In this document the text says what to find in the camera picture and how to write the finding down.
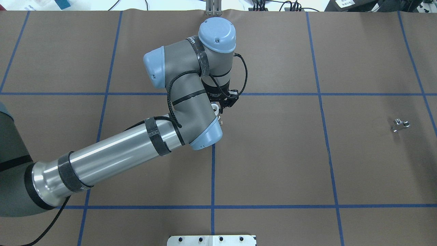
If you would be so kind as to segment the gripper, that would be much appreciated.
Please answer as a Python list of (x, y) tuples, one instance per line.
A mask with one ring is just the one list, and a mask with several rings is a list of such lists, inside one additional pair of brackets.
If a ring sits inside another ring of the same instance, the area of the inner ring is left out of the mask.
[(204, 77), (201, 79), (210, 102), (219, 103), (225, 95), (228, 95), (231, 79), (228, 77)]

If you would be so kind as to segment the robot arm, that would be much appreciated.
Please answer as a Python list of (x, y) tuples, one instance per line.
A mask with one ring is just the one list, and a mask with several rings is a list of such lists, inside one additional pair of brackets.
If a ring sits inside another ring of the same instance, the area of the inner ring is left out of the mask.
[(229, 89), (236, 49), (231, 21), (211, 17), (197, 35), (146, 53), (155, 88), (167, 91), (169, 113), (50, 162), (30, 156), (14, 118), (1, 104), (1, 216), (32, 216), (64, 205), (71, 195), (190, 145), (201, 150), (223, 136), (220, 114), (241, 91)]

